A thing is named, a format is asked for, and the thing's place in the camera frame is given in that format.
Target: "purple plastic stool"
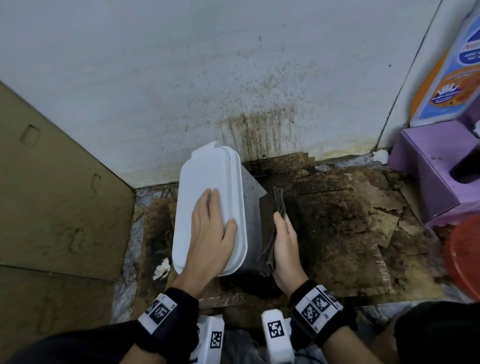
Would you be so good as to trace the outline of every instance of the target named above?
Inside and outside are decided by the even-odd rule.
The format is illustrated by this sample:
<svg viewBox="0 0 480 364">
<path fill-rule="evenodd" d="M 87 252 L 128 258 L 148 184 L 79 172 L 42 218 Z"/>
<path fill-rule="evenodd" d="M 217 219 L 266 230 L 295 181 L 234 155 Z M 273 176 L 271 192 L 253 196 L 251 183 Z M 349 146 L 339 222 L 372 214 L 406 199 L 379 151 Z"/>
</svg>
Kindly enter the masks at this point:
<svg viewBox="0 0 480 364">
<path fill-rule="evenodd" d="M 478 139 L 457 120 L 400 132 L 387 165 L 418 178 L 420 213 L 427 228 L 456 224 L 466 214 L 480 211 L 480 180 L 460 183 L 450 175 L 478 145 Z"/>
</svg>

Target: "right hand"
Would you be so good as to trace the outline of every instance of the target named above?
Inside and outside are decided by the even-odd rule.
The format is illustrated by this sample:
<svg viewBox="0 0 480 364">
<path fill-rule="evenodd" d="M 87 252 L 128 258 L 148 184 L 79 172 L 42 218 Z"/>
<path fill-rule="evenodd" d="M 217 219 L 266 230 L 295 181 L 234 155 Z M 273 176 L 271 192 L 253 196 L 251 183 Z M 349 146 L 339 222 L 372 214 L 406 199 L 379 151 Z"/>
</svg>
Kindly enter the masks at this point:
<svg viewBox="0 0 480 364">
<path fill-rule="evenodd" d="M 276 240 L 274 246 L 275 270 L 273 278 L 277 286 L 289 298 L 303 283 L 308 280 L 300 264 L 297 233 L 285 214 L 285 219 L 276 212 L 273 215 L 276 226 Z"/>
</svg>

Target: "hand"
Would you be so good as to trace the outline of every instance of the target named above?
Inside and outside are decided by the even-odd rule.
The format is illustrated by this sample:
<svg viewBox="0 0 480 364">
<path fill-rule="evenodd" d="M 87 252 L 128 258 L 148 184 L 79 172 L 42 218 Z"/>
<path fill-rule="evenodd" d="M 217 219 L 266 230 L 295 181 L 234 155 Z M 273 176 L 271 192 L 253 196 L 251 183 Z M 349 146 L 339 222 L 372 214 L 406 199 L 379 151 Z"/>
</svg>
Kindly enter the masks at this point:
<svg viewBox="0 0 480 364">
<path fill-rule="evenodd" d="M 308 280 L 300 264 L 297 233 L 285 214 L 285 220 L 276 212 L 273 215 L 276 226 L 276 240 L 274 246 L 275 270 L 273 278 L 277 286 L 289 298 L 292 293 Z"/>
<path fill-rule="evenodd" d="M 207 189 L 193 209 L 192 238 L 185 268 L 172 287 L 198 299 L 206 285 L 225 269 L 235 246 L 236 233 L 233 218 L 223 229 L 220 195 L 217 189 L 213 192 Z"/>
</svg>

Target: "white plastic container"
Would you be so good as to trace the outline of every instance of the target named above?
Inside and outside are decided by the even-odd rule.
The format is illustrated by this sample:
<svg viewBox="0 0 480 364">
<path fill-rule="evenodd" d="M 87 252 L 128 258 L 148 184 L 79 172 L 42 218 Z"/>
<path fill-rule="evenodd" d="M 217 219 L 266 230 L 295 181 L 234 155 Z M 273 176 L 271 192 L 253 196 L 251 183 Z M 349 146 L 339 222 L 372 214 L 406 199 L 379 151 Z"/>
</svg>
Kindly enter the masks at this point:
<svg viewBox="0 0 480 364">
<path fill-rule="evenodd" d="M 172 260 L 177 273 L 185 267 L 192 233 L 192 212 L 207 188 L 217 188 L 223 224 L 230 218 L 238 230 L 232 256 L 222 276 L 240 271 L 255 271 L 262 249 L 259 198 L 265 189 L 240 163 L 238 153 L 219 142 L 211 142 L 192 152 L 180 172 L 175 215 Z"/>
</svg>

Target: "left hand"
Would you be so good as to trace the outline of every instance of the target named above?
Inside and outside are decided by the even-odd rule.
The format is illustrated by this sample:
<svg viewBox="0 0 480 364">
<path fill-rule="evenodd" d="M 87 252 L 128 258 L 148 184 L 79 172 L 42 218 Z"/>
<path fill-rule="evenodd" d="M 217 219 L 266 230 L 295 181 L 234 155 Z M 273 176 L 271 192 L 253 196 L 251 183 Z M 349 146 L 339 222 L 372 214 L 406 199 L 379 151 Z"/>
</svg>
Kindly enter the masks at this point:
<svg viewBox="0 0 480 364">
<path fill-rule="evenodd" d="M 225 269 L 236 234 L 237 223 L 233 218 L 223 228 L 218 190 L 207 189 L 193 209 L 192 238 L 185 268 L 172 287 L 198 299 L 206 285 Z"/>
</svg>

